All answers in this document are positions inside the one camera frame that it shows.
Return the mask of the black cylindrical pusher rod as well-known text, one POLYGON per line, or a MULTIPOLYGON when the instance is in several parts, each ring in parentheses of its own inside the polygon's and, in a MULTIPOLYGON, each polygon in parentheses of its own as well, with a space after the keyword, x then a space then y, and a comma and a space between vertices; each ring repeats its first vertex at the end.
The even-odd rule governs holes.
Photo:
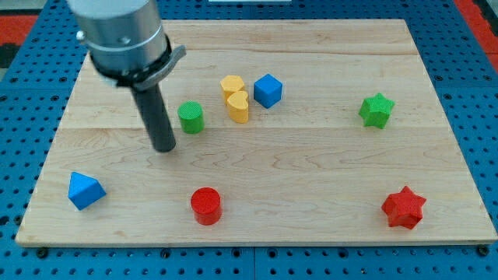
POLYGON ((174 149, 176 140, 159 85, 144 90, 132 88, 132 96, 153 148, 157 152, 174 149))

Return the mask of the grey tool mount flange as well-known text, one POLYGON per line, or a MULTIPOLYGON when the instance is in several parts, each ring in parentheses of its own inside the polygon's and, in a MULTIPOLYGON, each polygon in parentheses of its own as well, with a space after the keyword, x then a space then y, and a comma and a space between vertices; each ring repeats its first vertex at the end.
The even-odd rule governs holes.
POLYGON ((157 60, 136 70, 111 70, 105 68, 92 55, 90 55, 90 60, 97 72, 108 80, 113 87, 128 87, 138 91, 145 91, 165 79, 173 71, 176 63, 186 55, 185 45, 179 45, 173 50, 169 37, 166 37, 166 42, 167 49, 157 60))

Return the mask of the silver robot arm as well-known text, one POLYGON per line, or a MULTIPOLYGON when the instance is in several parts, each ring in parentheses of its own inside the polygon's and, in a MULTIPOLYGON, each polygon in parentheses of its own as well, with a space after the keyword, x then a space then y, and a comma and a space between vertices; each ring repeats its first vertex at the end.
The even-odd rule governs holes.
POLYGON ((79 25, 76 38, 97 72, 131 90, 153 148, 174 149, 159 83, 186 55, 186 47, 171 47, 156 1, 68 0, 67 5, 79 25))

